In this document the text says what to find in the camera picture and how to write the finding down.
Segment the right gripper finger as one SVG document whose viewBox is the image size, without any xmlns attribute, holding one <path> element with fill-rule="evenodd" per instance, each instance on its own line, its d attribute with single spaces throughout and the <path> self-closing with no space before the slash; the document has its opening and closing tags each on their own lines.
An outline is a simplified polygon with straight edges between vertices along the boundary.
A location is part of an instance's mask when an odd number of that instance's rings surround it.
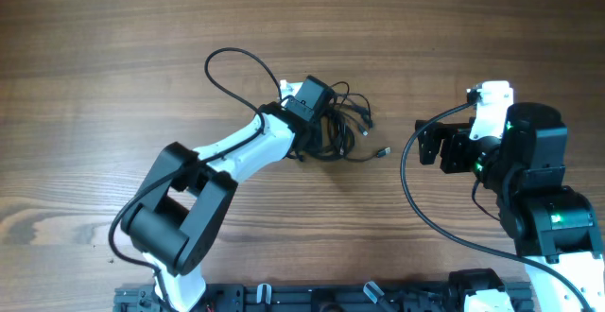
<svg viewBox="0 0 605 312">
<path fill-rule="evenodd" d="M 454 133 L 452 124 L 445 124 L 441 121 L 430 122 L 429 120 L 417 120 L 414 125 L 414 132 L 418 135 L 424 133 L 437 135 L 450 135 Z"/>
<path fill-rule="evenodd" d="M 424 130 L 418 136 L 420 163 L 432 165 L 440 152 L 441 139 L 435 130 Z"/>
</svg>

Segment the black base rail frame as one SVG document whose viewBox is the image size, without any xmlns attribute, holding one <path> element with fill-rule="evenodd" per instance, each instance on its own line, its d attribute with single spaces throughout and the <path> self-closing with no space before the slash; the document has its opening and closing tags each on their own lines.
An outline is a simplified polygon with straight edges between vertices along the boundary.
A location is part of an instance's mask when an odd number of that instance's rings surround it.
<svg viewBox="0 0 605 312">
<path fill-rule="evenodd" d="M 396 311 L 452 311 L 447 298 L 451 291 L 445 282 L 409 282 L 381 285 L 385 298 Z M 118 288 L 113 312 L 161 311 L 152 297 L 152 286 Z M 257 288 L 240 284 L 210 284 L 195 311 L 379 311 L 361 285 L 350 286 L 273 286 L 270 302 L 257 301 Z"/>
</svg>

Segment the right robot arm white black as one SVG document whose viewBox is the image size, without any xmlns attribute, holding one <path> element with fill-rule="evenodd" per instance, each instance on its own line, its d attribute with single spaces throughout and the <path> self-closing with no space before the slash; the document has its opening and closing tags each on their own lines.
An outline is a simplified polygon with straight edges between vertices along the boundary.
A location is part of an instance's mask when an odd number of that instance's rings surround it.
<svg viewBox="0 0 605 312">
<path fill-rule="evenodd" d="M 561 114 L 544 104 L 513 104 L 494 136 L 474 137 L 468 123 L 443 123 L 457 111 L 417 121 L 409 141 L 419 145 L 422 164 L 440 158 L 443 172 L 472 172 L 495 193 L 498 221 L 515 251 L 462 239 L 425 214 L 420 219 L 460 245 L 524 264 L 543 311 L 603 310 L 604 242 L 591 202 L 563 182 Z"/>
</svg>

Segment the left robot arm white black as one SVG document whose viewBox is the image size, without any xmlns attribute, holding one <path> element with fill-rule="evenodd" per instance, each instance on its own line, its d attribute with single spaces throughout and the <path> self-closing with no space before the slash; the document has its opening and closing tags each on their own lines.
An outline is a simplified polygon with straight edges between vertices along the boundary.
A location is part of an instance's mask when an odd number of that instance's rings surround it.
<svg viewBox="0 0 605 312">
<path fill-rule="evenodd" d="M 206 290 L 201 261 L 212 248 L 237 186 L 314 138 L 335 91 L 312 76 L 281 81 L 283 99 L 205 147 L 165 147 L 120 218 L 155 275 L 164 311 L 190 311 Z"/>
</svg>

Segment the black usb cable end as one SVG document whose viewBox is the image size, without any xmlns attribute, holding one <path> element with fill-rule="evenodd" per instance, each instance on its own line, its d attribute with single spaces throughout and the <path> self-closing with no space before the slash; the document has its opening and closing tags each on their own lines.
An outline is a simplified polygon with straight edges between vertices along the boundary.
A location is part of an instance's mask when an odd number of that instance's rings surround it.
<svg viewBox="0 0 605 312">
<path fill-rule="evenodd" d="M 374 152 L 372 155 L 369 155 L 369 156 L 366 156 L 363 158 L 353 158 L 353 157 L 346 156 L 345 160 L 348 162 L 353 162 L 353 163 L 365 163 L 365 162 L 373 160 L 373 159 L 383 158 L 383 157 L 389 155 L 390 153 L 391 153 L 391 148 L 384 147 L 384 148 L 381 148 L 378 151 Z"/>
</svg>

